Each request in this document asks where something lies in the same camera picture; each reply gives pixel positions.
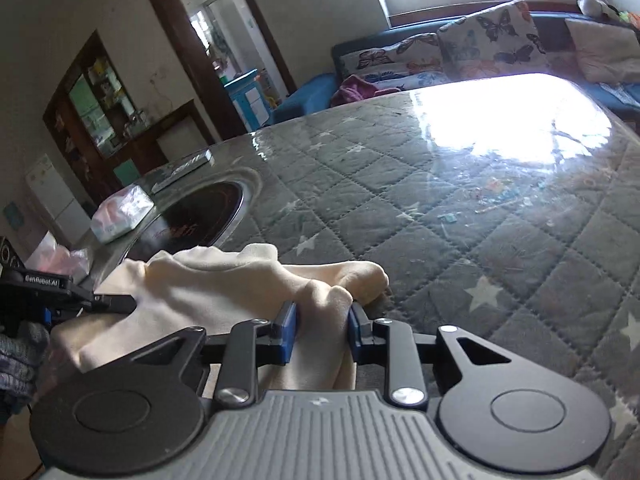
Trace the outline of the left gloved hand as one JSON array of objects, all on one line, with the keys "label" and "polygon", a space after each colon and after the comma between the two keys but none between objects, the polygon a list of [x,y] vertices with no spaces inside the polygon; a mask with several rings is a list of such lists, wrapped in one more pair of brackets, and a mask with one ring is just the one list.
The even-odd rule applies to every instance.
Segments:
[{"label": "left gloved hand", "polygon": [[14,337],[1,332],[1,426],[34,398],[49,342],[49,332],[37,323],[22,323]]}]

